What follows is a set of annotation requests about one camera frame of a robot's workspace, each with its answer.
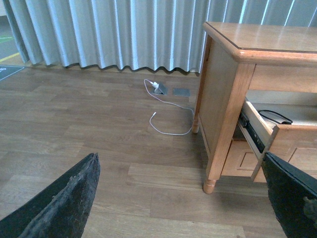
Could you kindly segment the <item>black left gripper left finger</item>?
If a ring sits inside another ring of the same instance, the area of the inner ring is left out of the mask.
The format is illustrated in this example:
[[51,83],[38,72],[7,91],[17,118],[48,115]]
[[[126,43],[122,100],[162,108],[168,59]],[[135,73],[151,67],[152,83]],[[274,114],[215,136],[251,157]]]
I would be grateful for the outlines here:
[[80,238],[100,176],[91,153],[23,206],[0,221],[2,238]]

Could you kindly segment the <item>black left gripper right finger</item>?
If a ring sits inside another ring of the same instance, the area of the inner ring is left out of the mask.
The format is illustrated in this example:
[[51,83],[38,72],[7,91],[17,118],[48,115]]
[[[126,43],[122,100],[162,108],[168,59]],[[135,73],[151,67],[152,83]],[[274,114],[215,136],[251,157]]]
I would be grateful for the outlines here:
[[288,238],[317,236],[317,179],[271,152],[264,154],[262,170],[268,197]]

